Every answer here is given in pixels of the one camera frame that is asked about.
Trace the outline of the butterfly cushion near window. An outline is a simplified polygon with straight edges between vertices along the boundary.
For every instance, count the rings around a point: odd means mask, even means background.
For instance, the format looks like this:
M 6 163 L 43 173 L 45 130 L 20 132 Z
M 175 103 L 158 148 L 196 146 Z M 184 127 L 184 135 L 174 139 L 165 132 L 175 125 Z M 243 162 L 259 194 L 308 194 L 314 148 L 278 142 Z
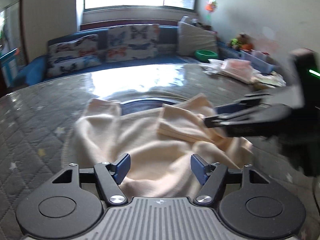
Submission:
M 158 55 L 158 24 L 128 24 L 107 31 L 106 61 L 151 59 Z

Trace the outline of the grey quilted star mat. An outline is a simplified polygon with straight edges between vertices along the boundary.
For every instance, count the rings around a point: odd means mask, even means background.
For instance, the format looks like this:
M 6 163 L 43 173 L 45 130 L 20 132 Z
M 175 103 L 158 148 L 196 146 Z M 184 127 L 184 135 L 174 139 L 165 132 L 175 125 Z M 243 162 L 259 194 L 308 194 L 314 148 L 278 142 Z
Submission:
M 64 143 L 92 98 L 190 99 L 204 94 L 213 106 L 231 103 L 250 87 L 211 77 L 196 65 L 101 70 L 22 88 L 1 98 L 1 239 L 20 239 L 17 204 L 61 170 Z

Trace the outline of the teddy bear plush toy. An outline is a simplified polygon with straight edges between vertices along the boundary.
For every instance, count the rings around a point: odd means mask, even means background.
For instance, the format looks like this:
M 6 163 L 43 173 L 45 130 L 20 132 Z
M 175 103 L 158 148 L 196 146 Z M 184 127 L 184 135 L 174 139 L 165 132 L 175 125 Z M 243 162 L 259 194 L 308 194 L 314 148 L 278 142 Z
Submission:
M 236 38 L 231 39 L 227 43 L 228 48 L 232 48 L 234 50 L 240 51 L 241 50 L 241 45 L 246 44 L 246 43 L 251 43 L 250 38 L 247 34 L 245 33 L 240 33 L 237 35 Z

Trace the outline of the yellow floral folded blanket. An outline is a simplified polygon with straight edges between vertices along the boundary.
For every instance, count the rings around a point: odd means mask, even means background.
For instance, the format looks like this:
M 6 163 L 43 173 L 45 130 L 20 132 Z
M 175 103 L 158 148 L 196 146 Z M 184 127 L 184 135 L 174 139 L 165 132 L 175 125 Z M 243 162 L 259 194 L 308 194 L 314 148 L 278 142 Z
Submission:
M 260 72 L 256 72 L 253 74 L 251 81 L 255 90 L 286 86 L 286 82 L 283 79 L 283 76 L 275 71 L 272 71 L 270 74 L 262 74 Z

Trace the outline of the clear plastic storage box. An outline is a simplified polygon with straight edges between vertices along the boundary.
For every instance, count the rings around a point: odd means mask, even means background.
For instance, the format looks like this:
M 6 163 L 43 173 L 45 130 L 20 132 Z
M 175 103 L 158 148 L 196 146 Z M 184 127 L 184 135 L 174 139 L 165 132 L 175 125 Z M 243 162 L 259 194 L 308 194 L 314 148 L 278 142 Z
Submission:
M 240 51 L 240 59 L 249 61 L 251 66 L 261 72 L 261 74 L 270 74 L 274 70 L 273 64 L 269 64 L 243 50 Z

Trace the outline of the blue sofa bench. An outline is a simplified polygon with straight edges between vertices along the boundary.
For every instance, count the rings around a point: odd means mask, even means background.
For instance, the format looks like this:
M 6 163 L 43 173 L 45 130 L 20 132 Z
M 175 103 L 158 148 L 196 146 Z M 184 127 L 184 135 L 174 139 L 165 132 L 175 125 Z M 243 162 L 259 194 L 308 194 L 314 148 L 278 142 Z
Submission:
M 180 56 L 177 55 L 177 44 L 178 44 L 178 27 L 169 25 L 159 26 L 159 42 L 158 54 L 154 58 L 149 59 L 133 59 L 129 61 L 122 62 L 107 62 L 106 52 L 107 52 L 107 33 L 110 28 L 99 28 L 91 30 L 83 30 L 71 35 L 55 38 L 47 42 L 47 46 L 54 44 L 69 42 L 82 38 L 87 35 L 97 35 L 98 36 L 98 48 L 100 49 L 98 66 L 88 67 L 80 70 L 73 70 L 70 73 L 66 70 L 57 76 L 49 77 L 48 70 L 50 69 L 49 56 L 42 55 L 35 58 L 31 63 L 24 67 L 14 78 L 14 86 L 32 86 L 44 81 L 57 79 L 60 77 L 77 75 L 87 72 L 95 72 L 111 68 L 122 68 L 131 66 L 141 66 L 148 64 L 166 64 L 166 63 L 197 63 L 197 59 L 194 56 Z

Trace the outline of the grey plain pillow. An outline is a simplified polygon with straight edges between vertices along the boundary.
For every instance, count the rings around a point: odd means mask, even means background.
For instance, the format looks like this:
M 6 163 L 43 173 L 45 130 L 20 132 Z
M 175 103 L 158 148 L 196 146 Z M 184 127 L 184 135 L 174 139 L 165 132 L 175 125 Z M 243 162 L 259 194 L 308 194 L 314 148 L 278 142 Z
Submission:
M 178 22 L 178 55 L 193 56 L 197 50 L 210 50 L 218 53 L 216 34 L 185 22 Z

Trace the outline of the pink white bagged clothes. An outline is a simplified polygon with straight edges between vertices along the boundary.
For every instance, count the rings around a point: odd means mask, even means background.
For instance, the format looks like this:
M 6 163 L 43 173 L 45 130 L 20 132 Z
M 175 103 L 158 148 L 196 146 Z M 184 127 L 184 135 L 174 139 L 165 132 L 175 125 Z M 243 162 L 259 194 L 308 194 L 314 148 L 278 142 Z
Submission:
M 209 59 L 208 63 L 201 63 L 200 66 L 208 75 L 223 75 L 231 77 L 245 84 L 251 84 L 253 77 L 260 72 L 251 66 L 247 60 L 226 59 L 216 60 Z

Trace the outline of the butterfly cushion near doorway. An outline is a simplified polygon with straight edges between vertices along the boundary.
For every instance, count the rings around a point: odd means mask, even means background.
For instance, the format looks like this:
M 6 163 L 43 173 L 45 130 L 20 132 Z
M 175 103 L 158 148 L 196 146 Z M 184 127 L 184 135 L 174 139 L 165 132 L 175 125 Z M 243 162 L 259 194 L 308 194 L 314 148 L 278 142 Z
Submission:
M 52 44 L 48 47 L 47 77 L 69 74 L 101 65 L 98 57 L 98 35 Z

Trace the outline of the green plastic bowl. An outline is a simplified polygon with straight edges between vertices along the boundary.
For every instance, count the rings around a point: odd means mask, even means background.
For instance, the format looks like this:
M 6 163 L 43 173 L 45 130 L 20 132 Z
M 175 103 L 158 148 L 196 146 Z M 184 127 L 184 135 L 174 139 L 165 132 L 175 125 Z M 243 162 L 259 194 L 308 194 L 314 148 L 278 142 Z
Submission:
M 219 58 L 216 52 L 213 52 L 211 50 L 203 50 L 203 49 L 195 51 L 195 57 L 197 60 L 204 63 L 209 62 L 209 59 Z

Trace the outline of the colourful pinwheel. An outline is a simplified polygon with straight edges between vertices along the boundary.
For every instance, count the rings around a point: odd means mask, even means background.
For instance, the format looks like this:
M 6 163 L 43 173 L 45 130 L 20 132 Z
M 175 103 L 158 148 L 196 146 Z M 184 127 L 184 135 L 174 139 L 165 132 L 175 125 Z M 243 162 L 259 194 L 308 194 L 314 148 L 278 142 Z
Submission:
M 212 13 L 214 13 L 217 9 L 217 1 L 216 0 L 208 0 L 205 10 L 207 11 L 207 20 L 210 21 Z

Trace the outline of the orange plush toy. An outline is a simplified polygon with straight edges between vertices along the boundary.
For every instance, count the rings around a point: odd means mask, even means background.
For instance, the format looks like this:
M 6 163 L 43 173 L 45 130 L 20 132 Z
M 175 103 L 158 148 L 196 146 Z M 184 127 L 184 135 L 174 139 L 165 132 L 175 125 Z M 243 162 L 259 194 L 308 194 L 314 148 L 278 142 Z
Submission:
M 251 43 L 242 44 L 241 45 L 241 50 L 252 51 L 253 50 L 253 44 L 251 44 Z

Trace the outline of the cream white sweater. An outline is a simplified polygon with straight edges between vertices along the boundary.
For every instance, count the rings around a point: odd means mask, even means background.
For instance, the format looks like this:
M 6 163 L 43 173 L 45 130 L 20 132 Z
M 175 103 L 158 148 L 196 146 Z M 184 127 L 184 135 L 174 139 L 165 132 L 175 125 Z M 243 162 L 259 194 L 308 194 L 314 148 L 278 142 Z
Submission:
M 129 154 L 131 167 L 120 185 L 129 198 L 193 198 L 200 189 L 190 168 L 193 154 L 233 169 L 253 158 L 247 139 L 227 138 L 204 125 L 204 118 L 213 114 L 203 94 L 127 115 L 122 115 L 117 101 L 92 99 L 76 121 L 66 149 L 81 168 Z

